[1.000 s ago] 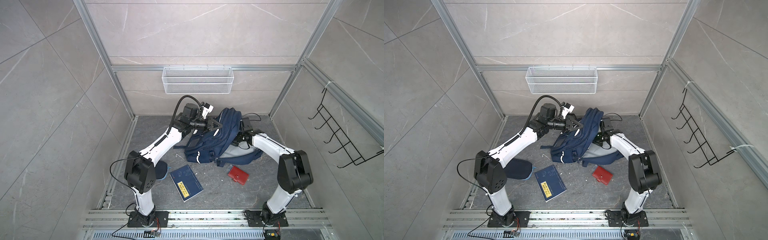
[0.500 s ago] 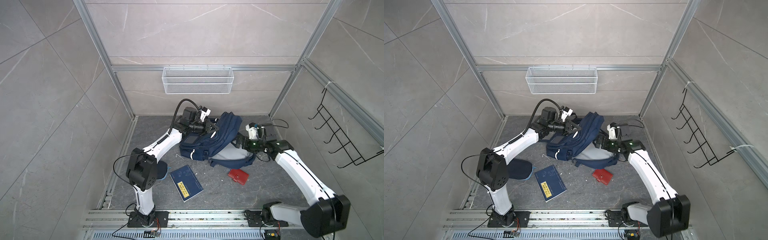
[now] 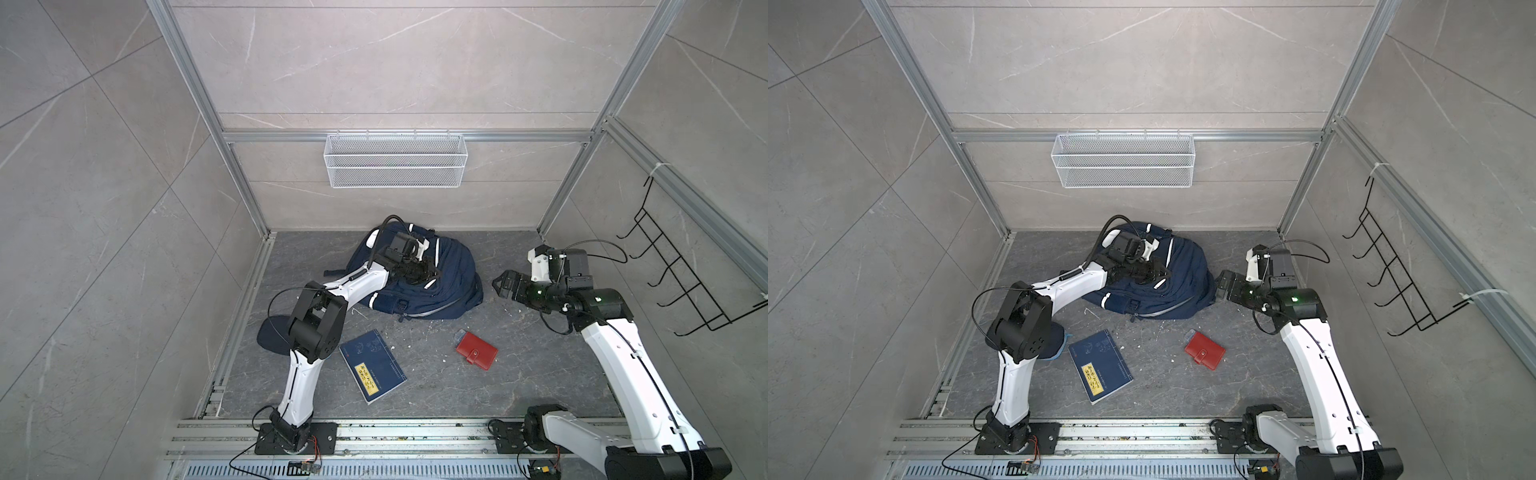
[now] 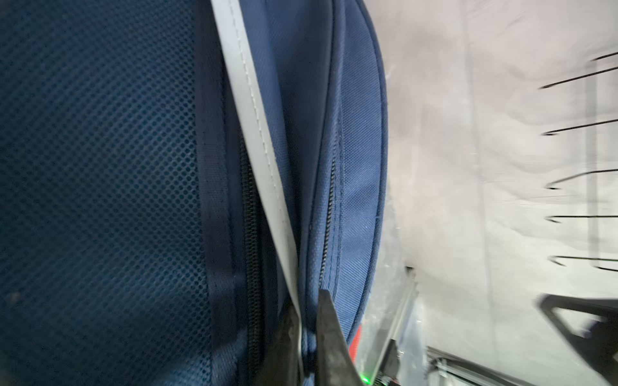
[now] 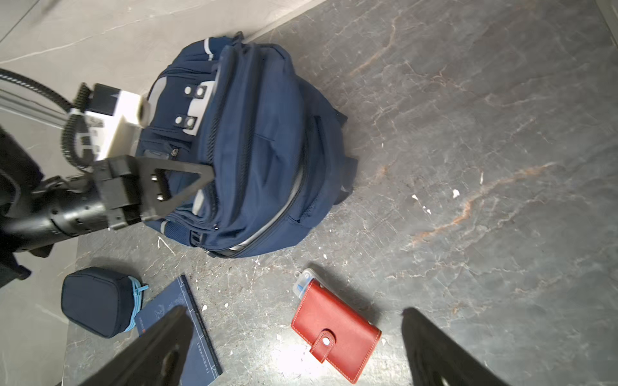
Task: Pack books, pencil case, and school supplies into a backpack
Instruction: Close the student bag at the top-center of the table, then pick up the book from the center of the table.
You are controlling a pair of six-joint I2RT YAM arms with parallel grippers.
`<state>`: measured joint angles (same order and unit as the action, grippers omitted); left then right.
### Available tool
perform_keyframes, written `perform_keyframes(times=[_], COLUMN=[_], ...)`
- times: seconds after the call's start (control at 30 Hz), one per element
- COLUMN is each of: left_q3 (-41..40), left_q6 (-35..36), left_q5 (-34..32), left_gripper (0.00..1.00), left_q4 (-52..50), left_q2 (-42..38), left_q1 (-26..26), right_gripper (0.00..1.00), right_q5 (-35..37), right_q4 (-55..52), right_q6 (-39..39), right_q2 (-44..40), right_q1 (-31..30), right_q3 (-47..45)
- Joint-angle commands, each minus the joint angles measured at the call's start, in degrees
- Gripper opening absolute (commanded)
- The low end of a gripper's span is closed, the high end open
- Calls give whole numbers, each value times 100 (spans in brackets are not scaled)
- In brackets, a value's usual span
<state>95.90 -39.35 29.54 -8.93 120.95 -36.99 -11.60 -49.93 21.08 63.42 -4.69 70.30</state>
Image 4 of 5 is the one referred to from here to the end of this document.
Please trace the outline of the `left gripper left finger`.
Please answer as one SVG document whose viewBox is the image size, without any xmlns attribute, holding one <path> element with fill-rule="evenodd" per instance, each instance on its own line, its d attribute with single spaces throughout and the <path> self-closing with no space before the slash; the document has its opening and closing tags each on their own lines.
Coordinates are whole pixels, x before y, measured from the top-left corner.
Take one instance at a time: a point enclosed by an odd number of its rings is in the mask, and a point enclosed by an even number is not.
<svg viewBox="0 0 618 386">
<path fill-rule="evenodd" d="M 296 386 L 301 378 L 302 327 L 293 304 L 289 304 L 278 325 L 254 385 Z"/>
</svg>

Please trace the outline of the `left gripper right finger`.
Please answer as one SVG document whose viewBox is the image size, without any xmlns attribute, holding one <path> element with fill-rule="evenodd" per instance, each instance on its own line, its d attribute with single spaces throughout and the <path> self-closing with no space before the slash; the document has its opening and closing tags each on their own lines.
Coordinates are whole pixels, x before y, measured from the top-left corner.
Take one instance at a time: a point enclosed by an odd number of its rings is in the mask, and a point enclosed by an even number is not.
<svg viewBox="0 0 618 386">
<path fill-rule="evenodd" d="M 316 319 L 316 376 L 319 386 L 362 386 L 344 339 L 332 296 L 319 291 Z"/>
</svg>

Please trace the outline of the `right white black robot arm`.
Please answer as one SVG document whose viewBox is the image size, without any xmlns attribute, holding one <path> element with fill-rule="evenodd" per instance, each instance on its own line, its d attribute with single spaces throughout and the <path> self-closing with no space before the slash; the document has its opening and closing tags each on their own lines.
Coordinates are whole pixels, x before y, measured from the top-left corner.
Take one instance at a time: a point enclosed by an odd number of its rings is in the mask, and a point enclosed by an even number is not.
<svg viewBox="0 0 618 386">
<path fill-rule="evenodd" d="M 617 300 L 582 299 L 546 294 L 539 310 L 576 354 L 611 385 L 617 384 Z M 558 316 L 559 310 L 575 311 L 594 319 L 577 335 Z"/>
</svg>

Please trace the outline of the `navy blue backpack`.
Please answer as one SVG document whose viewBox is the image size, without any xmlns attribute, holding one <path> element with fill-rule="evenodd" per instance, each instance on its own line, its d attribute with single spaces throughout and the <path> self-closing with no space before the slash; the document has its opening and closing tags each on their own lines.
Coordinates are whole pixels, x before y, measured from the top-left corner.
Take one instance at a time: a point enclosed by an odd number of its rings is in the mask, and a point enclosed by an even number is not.
<svg viewBox="0 0 618 386">
<path fill-rule="evenodd" d="M 252 385 L 291 301 L 239 113 L 269 130 L 299 259 L 302 385 L 331 294 L 369 299 L 388 113 L 362 1 L 1 4 L 1 382 Z"/>
</svg>

